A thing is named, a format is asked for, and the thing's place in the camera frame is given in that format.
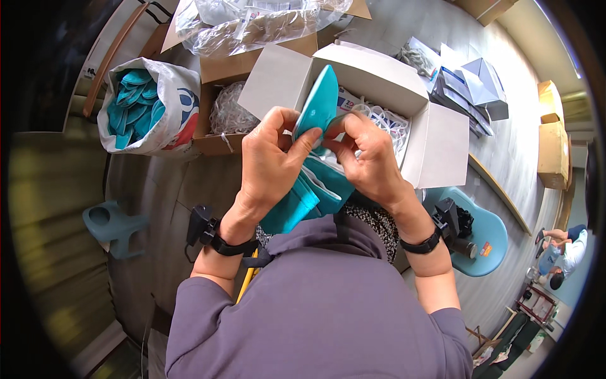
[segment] blue chair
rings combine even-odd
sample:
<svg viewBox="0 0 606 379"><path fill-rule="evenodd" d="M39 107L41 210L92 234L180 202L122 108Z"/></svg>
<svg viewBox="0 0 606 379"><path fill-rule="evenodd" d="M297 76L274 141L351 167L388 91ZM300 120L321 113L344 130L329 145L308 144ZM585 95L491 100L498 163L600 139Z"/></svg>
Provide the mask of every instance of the blue chair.
<svg viewBox="0 0 606 379"><path fill-rule="evenodd" d="M84 224L88 231L101 242L110 242L110 253L116 259L126 259L143 254L145 251L128 251L130 236L147 227L147 216L127 216L118 202L108 200L104 203L86 209L82 213Z"/></svg>
<svg viewBox="0 0 606 379"><path fill-rule="evenodd" d="M494 271L507 253L507 229L503 221L492 212L474 204L466 194L456 187L446 187L427 190L423 206L430 214L435 212L435 204L443 199L451 198L459 207L467 210L474 218L471 226L472 233L466 240L478 245L478 254L469 259L457 252L450 252L453 267L470 277L483 277ZM492 250L487 257L480 255L484 245L488 243Z"/></svg>

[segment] floor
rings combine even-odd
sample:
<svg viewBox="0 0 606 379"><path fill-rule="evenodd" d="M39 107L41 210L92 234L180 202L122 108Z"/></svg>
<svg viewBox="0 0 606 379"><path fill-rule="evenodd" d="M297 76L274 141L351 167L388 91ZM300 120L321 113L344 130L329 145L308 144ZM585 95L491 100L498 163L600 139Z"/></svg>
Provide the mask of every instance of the floor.
<svg viewBox="0 0 606 379"><path fill-rule="evenodd" d="M537 77L507 32L494 23L483 28L443 0L368 0L367 4L374 20L352 20L350 31L341 39L392 54L414 35L434 49L444 42L465 58L482 55L493 63L508 95L511 118L496 123L492 139L471 136L470 151L497 178L531 229L551 227L559 192L544 189L536 177L538 117L531 108L538 101ZM199 70L199 61L180 48L162 58ZM129 213L150 217L149 230L132 240L133 247L144 248L145 254L108 263L118 320L131 336L143 337L154 301L171 314L174 310L177 286L191 271L184 256L189 209L210 204L213 213L221 216L231 205L240 179L240 156L201 156L189 163L146 156L112 157L106 198L120 200ZM508 252L497 270L481 278L456 273L467 326L480 325L490 336L507 319L505 306L512 306L519 295L536 249L532 237L523 233L473 169L468 169L467 183L461 188L477 205L499 215L508 230ZM190 249L192 256L197 250L198 246ZM399 264L405 265L402 257ZM412 270L406 270L403 277L414 289ZM469 341L471 350L477 348L477 339L470 337Z"/></svg>

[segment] white elastic ear loop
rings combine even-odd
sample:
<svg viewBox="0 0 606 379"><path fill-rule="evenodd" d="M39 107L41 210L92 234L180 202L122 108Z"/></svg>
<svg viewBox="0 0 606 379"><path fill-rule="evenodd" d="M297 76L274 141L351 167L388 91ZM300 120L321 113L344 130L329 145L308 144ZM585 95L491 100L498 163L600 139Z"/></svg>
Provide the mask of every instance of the white elastic ear loop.
<svg viewBox="0 0 606 379"><path fill-rule="evenodd" d="M227 144L227 147L229 147L229 151L231 153L233 153L233 147L231 147L231 144L229 143L229 139L227 139L227 137L225 136L225 132L221 133L221 139L223 141L225 141L225 143Z"/></svg>

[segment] white packaging bag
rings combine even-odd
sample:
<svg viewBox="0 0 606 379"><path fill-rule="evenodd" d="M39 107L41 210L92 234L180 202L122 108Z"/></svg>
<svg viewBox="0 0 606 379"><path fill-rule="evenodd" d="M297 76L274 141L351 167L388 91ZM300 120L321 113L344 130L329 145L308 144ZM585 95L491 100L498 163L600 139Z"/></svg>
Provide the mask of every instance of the white packaging bag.
<svg viewBox="0 0 606 379"><path fill-rule="evenodd" d="M118 92L116 74L125 69L146 69L158 83L158 98L166 110L142 139L119 150L116 149L116 136L108 130L107 107ZM200 155L192 138L198 123L200 74L173 64L136 58L111 69L108 75L110 82L97 116L101 144L108 153L155 155L185 160Z"/></svg>

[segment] yellow object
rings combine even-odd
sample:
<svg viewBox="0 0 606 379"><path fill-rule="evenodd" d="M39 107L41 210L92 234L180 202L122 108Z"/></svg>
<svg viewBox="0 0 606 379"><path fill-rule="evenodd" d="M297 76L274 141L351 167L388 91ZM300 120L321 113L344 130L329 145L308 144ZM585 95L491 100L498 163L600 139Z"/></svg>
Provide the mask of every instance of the yellow object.
<svg viewBox="0 0 606 379"><path fill-rule="evenodd" d="M258 249L255 250L255 252L253 253L253 258L257 257L258 252ZM238 300L236 300L236 304L240 302L244 291L246 291L246 288L248 288L248 285L250 284L250 281L252 280L253 276L255 276L258 272L259 269L255 269L254 267L251 267L246 271L246 276L244 277L244 282L242 283L242 287L240 288L240 294L238 295Z"/></svg>
<svg viewBox="0 0 606 379"><path fill-rule="evenodd" d="M541 124L562 122L564 126L564 108L556 85L548 80L537 85L539 90L539 103L541 105Z"/></svg>
<svg viewBox="0 0 606 379"><path fill-rule="evenodd" d="M568 136L561 122L539 126L539 162L536 171L546 188L567 188L569 148Z"/></svg>

